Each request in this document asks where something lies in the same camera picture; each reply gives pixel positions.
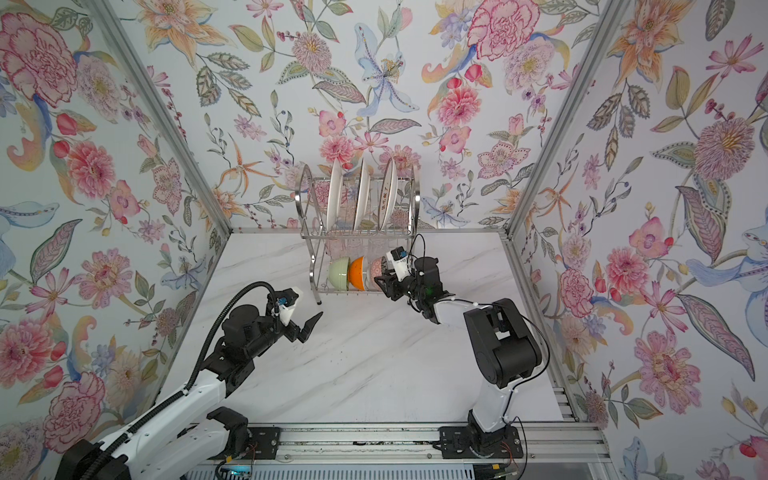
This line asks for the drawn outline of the red patterned bowl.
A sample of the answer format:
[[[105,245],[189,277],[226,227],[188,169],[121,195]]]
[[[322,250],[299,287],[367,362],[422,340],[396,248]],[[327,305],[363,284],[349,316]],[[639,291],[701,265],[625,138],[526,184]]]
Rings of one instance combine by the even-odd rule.
[[[367,287],[371,291],[380,291],[380,287],[375,281],[376,277],[382,275],[383,266],[386,265],[386,260],[381,257],[374,258],[369,262]]]

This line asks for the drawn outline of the pale green bowl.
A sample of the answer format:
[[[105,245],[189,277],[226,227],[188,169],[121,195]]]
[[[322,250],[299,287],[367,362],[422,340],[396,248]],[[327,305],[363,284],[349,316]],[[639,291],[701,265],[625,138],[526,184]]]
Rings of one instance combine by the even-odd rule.
[[[349,257],[342,257],[331,261],[329,265],[327,281],[334,291],[346,292],[348,290],[349,265]]]

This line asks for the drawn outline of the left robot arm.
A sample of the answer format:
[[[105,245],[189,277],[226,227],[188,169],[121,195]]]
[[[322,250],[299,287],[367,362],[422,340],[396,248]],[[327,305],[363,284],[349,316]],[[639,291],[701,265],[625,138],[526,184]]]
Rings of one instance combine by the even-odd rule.
[[[57,478],[177,478],[208,458],[228,461],[273,446],[272,438],[253,433],[248,418],[223,402],[251,375],[256,358],[282,338],[306,342],[322,317],[315,314],[298,326],[291,316],[285,306],[268,315],[253,305],[234,308],[191,385],[101,441],[78,441],[63,455]]]

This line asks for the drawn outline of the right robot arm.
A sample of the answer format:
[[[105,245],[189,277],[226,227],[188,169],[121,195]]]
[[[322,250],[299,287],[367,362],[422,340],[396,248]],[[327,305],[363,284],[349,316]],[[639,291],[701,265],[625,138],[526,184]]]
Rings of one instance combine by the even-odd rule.
[[[426,320],[468,335],[484,384],[466,425],[454,431],[441,429],[445,455],[488,458],[498,447],[509,450],[515,428],[507,413],[515,389],[548,366],[535,325],[509,298],[478,302],[449,292],[441,281],[438,259],[416,257],[401,247],[386,254],[386,264],[374,281],[390,300],[405,297]]]

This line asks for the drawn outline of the chrome two-tier dish rack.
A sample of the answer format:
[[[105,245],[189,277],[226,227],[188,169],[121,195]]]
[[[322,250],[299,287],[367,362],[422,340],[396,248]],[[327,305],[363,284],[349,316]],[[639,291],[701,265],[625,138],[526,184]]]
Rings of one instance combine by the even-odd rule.
[[[358,195],[360,168],[343,173],[343,187],[338,220],[333,230],[326,228],[326,209],[331,171],[325,176],[315,176],[304,165],[296,180],[294,201],[299,222],[299,233],[309,253],[308,281],[314,302],[321,304],[327,294],[358,293],[351,285],[346,292],[334,291],[327,281],[332,260],[349,257],[365,259],[364,275],[368,264],[387,250],[409,247],[420,233],[421,183],[419,172],[412,167],[405,175],[398,173],[397,200],[386,229],[378,229],[379,198],[383,173],[369,167],[371,176],[368,208],[358,231],[353,231],[353,221]]]

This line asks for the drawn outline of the patterned plate middle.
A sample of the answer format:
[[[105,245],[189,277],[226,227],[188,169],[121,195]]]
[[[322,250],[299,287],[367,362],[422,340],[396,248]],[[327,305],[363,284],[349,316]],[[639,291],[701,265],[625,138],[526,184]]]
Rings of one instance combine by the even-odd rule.
[[[371,176],[369,172],[369,167],[367,165],[367,162],[363,160],[360,167],[358,195],[357,195],[355,216],[354,216],[353,228],[352,228],[353,231],[358,231],[364,220],[364,217],[368,208],[370,180],[371,180]]]

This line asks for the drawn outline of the brown rimmed plate right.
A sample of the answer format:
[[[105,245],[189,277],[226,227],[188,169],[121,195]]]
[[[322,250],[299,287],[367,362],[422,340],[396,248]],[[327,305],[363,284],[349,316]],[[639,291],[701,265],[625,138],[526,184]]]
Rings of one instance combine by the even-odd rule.
[[[386,165],[379,198],[378,229],[380,231],[386,229],[394,211],[397,200],[398,180],[396,163],[393,159],[390,159]]]

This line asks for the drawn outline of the white plate left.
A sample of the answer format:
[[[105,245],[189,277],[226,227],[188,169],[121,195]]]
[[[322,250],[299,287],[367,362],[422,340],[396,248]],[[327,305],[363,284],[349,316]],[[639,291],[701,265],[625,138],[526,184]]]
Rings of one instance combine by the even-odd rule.
[[[339,212],[340,203],[341,203],[342,187],[343,187],[343,167],[339,160],[335,160],[332,166],[332,171],[330,176],[328,202],[327,202],[327,209],[326,209],[326,218],[327,218],[326,228],[328,231],[331,231],[335,228],[338,220],[338,212]]]

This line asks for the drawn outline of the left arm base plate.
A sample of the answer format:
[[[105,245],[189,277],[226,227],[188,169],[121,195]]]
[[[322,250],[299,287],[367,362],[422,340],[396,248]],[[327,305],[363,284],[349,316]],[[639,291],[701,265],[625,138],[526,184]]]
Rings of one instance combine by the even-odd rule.
[[[275,460],[282,429],[279,427],[241,427],[228,432],[224,450],[216,460]]]

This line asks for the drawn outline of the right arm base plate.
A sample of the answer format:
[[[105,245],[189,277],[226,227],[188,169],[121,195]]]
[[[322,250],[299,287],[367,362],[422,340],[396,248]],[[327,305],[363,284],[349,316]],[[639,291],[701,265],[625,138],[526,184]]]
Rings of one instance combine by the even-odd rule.
[[[469,424],[438,429],[438,448],[444,459],[518,460],[524,458],[518,430],[510,425],[483,432]]]

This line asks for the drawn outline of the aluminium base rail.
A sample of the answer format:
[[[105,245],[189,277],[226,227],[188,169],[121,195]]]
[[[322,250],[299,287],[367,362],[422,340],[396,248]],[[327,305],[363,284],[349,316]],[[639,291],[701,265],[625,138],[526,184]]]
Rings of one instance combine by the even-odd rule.
[[[438,464],[608,463],[597,427],[573,422],[515,423],[510,440],[493,447],[462,448],[460,423],[282,423],[267,448],[233,464]]]

